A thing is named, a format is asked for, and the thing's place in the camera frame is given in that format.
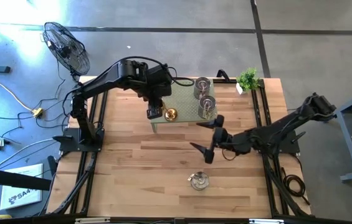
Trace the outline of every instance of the wooden tabletop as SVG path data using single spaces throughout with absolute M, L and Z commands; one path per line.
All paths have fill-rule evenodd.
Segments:
M 92 78 L 81 77 L 81 82 Z M 287 114 L 281 81 L 265 78 L 264 82 L 274 122 Z M 250 93 L 240 96 L 231 84 L 215 84 L 214 88 L 217 109 L 225 116 L 224 127 L 229 133 L 256 127 Z M 257 93 L 262 110 L 260 92 Z M 227 161 L 221 150 L 216 149 L 213 163 L 205 164 L 202 154 L 189 142 L 209 147 L 210 129 L 194 123 L 169 123 L 161 124 L 154 134 L 146 119 L 146 109 L 147 103 L 134 91 L 110 90 L 104 119 L 104 146 L 98 153 L 89 216 L 270 217 L 264 168 L 258 153 L 252 151 Z M 77 127 L 76 120 L 71 118 L 69 126 Z M 71 152 L 60 160 L 48 212 L 57 208 L 74 186 L 79 160 L 79 152 Z M 302 177 L 300 166 L 292 156 L 281 155 L 280 163 L 287 174 Z M 202 191 L 194 190 L 187 180 L 198 171 L 209 176 L 209 187 Z M 277 190 L 275 196 L 281 211 Z M 302 198 L 294 199 L 310 213 Z

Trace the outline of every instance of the gray floor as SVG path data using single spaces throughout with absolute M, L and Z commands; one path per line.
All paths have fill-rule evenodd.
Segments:
M 20 1 L 1 2 L 0 23 L 38 24 L 57 21 L 79 27 L 191 27 L 254 29 L 249 0 L 160 1 Z M 304 1 L 257 0 L 263 29 L 352 30 L 352 0 Z M 0 82 L 12 89 L 28 106 L 51 98 L 60 82 L 57 62 L 40 32 L 0 30 L 0 65 L 12 72 L 0 74 Z M 194 34 L 74 32 L 87 48 L 89 75 L 97 75 L 120 57 L 144 55 L 177 68 L 179 76 L 213 77 L 218 69 L 237 76 L 247 67 L 257 67 L 263 76 L 256 34 Z M 317 92 L 336 106 L 352 98 L 352 35 L 264 35 L 272 77 L 282 79 L 289 108 Z M 73 87 L 69 73 L 61 97 Z M 57 101 L 45 102 L 48 106 Z M 15 117 L 25 111 L 0 88 L 0 116 Z M 50 109 L 47 119 L 61 112 Z M 59 124 L 62 118 L 47 126 Z M 60 134 L 60 128 L 42 129 L 32 119 L 22 120 L 24 129 L 8 137 L 21 142 L 0 151 L 0 161 L 21 147 Z M 17 126 L 17 121 L 0 120 L 0 135 Z M 352 161 L 339 124 L 307 123 L 299 128 L 301 160 L 312 212 L 318 217 L 352 220 L 352 182 L 342 184 L 339 176 L 352 172 Z M 58 145 L 16 162 L 8 168 L 33 164 L 48 155 L 57 156 Z M 41 146 L 20 153 L 26 156 Z

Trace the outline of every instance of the gold object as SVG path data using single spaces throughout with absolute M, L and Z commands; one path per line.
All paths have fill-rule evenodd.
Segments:
M 177 111 L 176 109 L 170 108 L 168 110 L 166 110 L 165 114 L 164 114 L 164 118 L 167 121 L 174 121 L 177 118 Z

